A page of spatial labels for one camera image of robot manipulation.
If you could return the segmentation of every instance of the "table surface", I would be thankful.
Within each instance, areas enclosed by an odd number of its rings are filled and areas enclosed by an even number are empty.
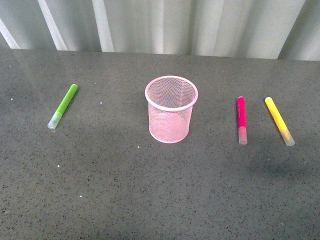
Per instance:
[[[175,144],[148,129],[145,87],[164,75],[199,91]],[[316,61],[0,50],[0,239],[319,239],[319,76]]]

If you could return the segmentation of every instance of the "pink marker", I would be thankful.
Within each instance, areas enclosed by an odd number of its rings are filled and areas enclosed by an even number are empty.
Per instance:
[[[243,96],[238,97],[236,104],[237,104],[237,112],[238,112],[239,144],[246,145],[248,141],[247,141],[245,98]]]

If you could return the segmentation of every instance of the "white curtain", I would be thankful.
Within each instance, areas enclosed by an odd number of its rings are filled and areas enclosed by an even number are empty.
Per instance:
[[[0,48],[320,60],[320,0],[0,0]]]

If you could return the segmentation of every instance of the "green marker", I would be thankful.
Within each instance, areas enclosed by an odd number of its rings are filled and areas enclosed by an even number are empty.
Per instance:
[[[71,100],[74,97],[77,90],[78,90],[78,86],[75,84],[72,84],[71,87],[69,88],[68,92],[64,96],[62,102],[60,103],[59,107],[57,108],[54,115],[52,116],[50,122],[48,123],[49,129],[56,128],[62,115],[64,114],[65,110],[67,109],[69,103],[71,102]]]

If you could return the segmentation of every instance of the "pen holder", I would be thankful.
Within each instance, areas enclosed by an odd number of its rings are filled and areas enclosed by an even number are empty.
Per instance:
[[[193,105],[198,90],[189,80],[180,76],[161,76],[145,88],[148,101],[149,131],[162,143],[173,144],[189,132]]]

